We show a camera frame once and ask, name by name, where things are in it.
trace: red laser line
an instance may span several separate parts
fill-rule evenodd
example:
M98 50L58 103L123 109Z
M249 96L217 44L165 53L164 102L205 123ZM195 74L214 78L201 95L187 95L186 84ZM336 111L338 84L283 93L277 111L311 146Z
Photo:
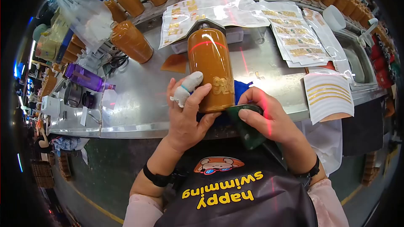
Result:
M244 66L245 66L245 68L246 68L246 73L247 73L247 76L248 76L248 75L250 75L250 74L249 74L249 69L247 68L246 59L244 58L243 49L242 49L241 47L240 47L240 51L241 51L241 56L243 57Z
M265 92L261 91L260 94L261 94L261 100L265 100L266 99ZM263 106L262 109L264 110L264 114L263 114L264 118L268 119L268 121L267 121L268 135L271 136L272 129L271 129L270 116L269 116L269 113L268 113L268 109L269 109L268 103L264 101L264 102L262 102L262 106Z
M196 48L197 46L200 46L200 45L202 45L202 44L209 44L209 43L213 43L213 42L211 42L211 41L204 41L204 42L198 43L198 44L196 44L193 48L191 48L191 50L190 50L189 52L192 52L192 50L194 50L194 48ZM224 48L224 49L227 50L227 48L226 48L225 45L220 44L219 42L215 42L215 44L217 44L217 45L219 45L219 46L221 46L222 48Z
M278 202L276 200L276 195L275 195L275 188L274 188L274 178L271 177L271 183L272 183L272 193L275 199L275 211L278 211Z
M231 18L231 20L233 21L233 23L235 23L235 19L234 19L234 17L233 17L233 13L231 13L230 10L228 10L228 11L229 11L229 13L230 13L230 18Z

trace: green squeegee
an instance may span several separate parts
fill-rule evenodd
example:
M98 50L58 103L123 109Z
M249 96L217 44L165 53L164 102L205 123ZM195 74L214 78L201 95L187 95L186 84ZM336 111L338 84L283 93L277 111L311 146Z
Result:
M231 122L236 127L237 132L239 133L241 140L247 150L252 150L262 144L265 140L267 140L264 135L262 135L259 131L257 131L254 127L251 127L238 116L238 111L241 109L253 110L261 115L264 114L264 111L261 107L253 105L253 104L241 104L237 106L232 106L227 108L225 111L229 115Z

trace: yellow floor line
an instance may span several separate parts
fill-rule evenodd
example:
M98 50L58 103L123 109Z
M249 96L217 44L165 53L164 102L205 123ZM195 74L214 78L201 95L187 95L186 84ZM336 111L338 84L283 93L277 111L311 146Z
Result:
M351 200L362 188L362 184L359 185L349 196L347 196L344 200L341 201L341 205L344 206L349 200Z
M76 193L78 193L84 200L86 200L89 204L93 205L96 209L98 209L99 211L101 211L102 213L104 213L106 216L109 216L110 218L112 218L113 220L117 221L120 224L124 223L123 219L120 219L119 217L117 217L116 215L109 213L108 211L104 210L103 208L101 208L100 206L98 206L95 202L91 201L90 199L88 199L85 195L83 195L80 191L78 191L76 189L76 187L71 183L68 182L68 184L72 187L72 189L74 189L74 191L76 191Z

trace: apron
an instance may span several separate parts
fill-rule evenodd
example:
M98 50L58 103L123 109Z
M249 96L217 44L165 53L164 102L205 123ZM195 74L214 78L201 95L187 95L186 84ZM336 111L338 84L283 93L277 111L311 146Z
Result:
M268 151L275 143L246 151L224 141L199 143L179 161L189 175L155 227L317 226L303 184L276 158L279 149Z

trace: blue rubber band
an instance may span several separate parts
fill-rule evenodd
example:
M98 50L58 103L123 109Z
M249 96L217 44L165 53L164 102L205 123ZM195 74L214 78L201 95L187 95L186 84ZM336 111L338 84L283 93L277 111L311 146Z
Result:
M181 87L183 87L184 90L188 91L188 93L189 93L189 90L187 88L185 88L184 85L181 84Z

